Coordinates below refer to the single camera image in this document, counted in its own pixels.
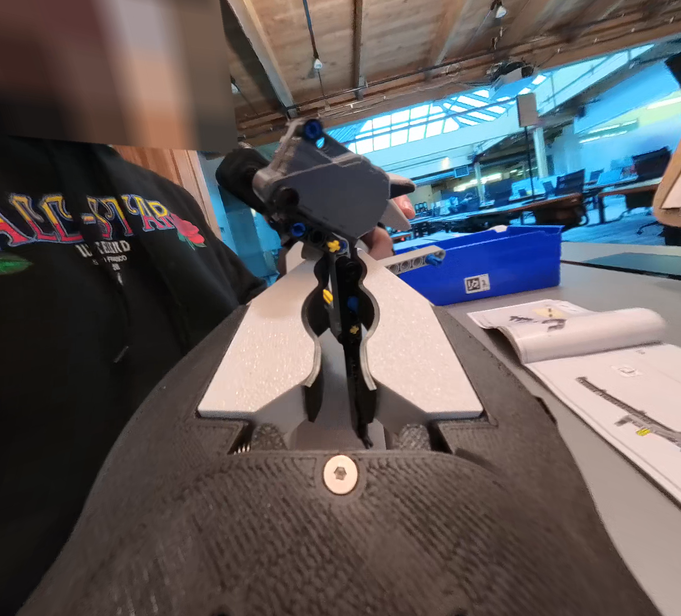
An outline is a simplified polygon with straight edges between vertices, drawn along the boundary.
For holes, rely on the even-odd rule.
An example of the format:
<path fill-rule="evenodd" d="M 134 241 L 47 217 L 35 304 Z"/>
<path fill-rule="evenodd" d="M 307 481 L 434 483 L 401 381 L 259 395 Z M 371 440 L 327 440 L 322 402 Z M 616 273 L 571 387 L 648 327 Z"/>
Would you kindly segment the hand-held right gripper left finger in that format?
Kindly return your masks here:
<path fill-rule="evenodd" d="M 203 422 L 276 427 L 288 447 L 310 447 L 324 397 L 319 333 L 307 319 L 315 262 L 294 246 L 287 273 L 256 297 L 197 407 Z"/>

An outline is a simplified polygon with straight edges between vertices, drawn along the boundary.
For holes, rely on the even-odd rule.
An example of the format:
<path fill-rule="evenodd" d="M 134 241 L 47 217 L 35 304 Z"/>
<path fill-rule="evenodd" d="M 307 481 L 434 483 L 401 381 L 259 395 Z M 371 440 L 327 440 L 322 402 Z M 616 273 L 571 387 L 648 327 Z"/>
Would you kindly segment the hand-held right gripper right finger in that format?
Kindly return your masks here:
<path fill-rule="evenodd" d="M 435 308 L 415 289 L 361 252 L 361 370 L 368 387 L 367 437 L 406 425 L 484 419 L 472 380 Z"/>

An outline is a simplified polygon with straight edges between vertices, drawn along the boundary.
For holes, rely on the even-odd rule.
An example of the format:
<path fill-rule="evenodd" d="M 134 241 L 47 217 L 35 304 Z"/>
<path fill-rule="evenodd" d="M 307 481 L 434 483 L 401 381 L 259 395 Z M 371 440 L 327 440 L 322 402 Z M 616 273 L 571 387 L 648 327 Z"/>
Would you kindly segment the grey and black brick model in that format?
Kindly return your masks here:
<path fill-rule="evenodd" d="M 278 145 L 273 166 L 300 194 L 295 244 L 311 249 L 318 286 L 307 319 L 319 339 L 331 331 L 343 350 L 351 425 L 365 448 L 368 387 L 361 370 L 361 282 L 358 242 L 380 221 L 389 200 L 388 173 L 327 135 L 316 119 L 293 121 Z M 406 425 L 433 451 L 451 452 L 441 423 Z"/>

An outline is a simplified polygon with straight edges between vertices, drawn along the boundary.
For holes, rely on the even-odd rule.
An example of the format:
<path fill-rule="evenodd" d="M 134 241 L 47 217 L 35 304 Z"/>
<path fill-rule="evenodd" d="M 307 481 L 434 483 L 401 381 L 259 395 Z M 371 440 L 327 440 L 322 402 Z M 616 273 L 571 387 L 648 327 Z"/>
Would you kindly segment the grey desk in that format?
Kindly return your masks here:
<path fill-rule="evenodd" d="M 519 365 L 504 338 L 483 331 L 469 317 L 470 312 L 538 299 L 564 300 L 593 311 L 641 307 L 660 314 L 668 323 L 665 341 L 680 346 L 679 280 L 581 264 L 585 259 L 625 252 L 675 254 L 680 249 L 567 243 L 563 256 L 568 261 L 560 265 L 559 286 L 454 304 L 445 311 L 546 403 L 617 551 L 659 612 L 679 615 L 680 508 Z"/>

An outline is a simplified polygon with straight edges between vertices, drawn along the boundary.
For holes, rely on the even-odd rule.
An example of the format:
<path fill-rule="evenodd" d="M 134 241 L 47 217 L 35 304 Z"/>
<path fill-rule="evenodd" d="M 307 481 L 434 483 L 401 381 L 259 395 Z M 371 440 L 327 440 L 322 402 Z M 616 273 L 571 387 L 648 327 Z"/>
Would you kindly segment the person's left hand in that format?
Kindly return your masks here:
<path fill-rule="evenodd" d="M 394 200 L 407 220 L 411 221 L 415 218 L 413 204 L 407 195 L 402 195 Z M 392 238 L 382 223 L 377 224 L 375 228 L 364 234 L 361 240 L 373 259 L 380 260 L 394 255 Z"/>

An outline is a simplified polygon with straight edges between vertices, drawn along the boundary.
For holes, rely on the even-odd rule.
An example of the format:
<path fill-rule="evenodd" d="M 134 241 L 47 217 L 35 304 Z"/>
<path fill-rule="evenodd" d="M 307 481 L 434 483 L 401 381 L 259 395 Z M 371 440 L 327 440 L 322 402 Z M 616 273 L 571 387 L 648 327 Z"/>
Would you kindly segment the blue bin with square tag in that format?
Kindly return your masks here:
<path fill-rule="evenodd" d="M 399 243 L 399 255 L 430 245 L 445 251 L 440 265 L 425 264 L 399 277 L 436 306 L 556 287 L 562 230 L 558 225 L 510 225 Z"/>

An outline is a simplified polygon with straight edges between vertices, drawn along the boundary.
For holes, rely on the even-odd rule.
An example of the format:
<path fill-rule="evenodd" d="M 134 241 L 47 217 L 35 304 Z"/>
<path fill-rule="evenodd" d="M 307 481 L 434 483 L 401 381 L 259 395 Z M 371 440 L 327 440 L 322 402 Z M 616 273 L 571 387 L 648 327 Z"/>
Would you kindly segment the long wooden table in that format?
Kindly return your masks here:
<path fill-rule="evenodd" d="M 523 220 L 525 214 L 534 217 L 535 225 L 560 226 L 563 230 L 588 224 L 588 212 L 583 194 L 572 193 L 524 203 L 508 204 L 476 212 L 473 220 L 483 225 L 510 225 L 513 220 Z"/>

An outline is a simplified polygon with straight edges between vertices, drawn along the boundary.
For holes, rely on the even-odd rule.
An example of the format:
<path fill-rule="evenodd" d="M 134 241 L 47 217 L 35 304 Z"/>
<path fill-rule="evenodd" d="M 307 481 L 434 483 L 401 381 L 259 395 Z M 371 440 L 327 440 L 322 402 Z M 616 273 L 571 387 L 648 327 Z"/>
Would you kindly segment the black office chair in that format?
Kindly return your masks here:
<path fill-rule="evenodd" d="M 632 157 L 637 183 L 650 182 L 662 178 L 669 161 L 671 152 L 668 147 L 645 152 Z"/>
<path fill-rule="evenodd" d="M 572 194 L 582 194 L 584 187 L 585 170 L 578 169 L 556 178 L 554 196 L 562 197 Z"/>

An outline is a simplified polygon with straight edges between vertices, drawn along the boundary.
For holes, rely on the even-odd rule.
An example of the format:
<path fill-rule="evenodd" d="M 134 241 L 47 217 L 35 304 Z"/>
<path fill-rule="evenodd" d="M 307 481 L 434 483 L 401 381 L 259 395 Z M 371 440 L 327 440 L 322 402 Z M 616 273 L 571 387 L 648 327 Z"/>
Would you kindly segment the person's black printed sweatshirt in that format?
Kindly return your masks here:
<path fill-rule="evenodd" d="M 1 135 L 1 614 L 72 533 L 131 416 L 267 284 L 112 146 Z"/>

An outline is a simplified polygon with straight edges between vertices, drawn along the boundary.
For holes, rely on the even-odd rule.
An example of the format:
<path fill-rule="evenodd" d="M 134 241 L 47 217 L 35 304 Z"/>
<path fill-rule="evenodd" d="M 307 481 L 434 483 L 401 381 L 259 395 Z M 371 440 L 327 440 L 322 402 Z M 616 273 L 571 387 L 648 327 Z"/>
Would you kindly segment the white instruction booklet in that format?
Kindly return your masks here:
<path fill-rule="evenodd" d="M 680 501 L 680 348 L 647 308 L 594 312 L 554 299 L 469 313 L 521 365 Z"/>

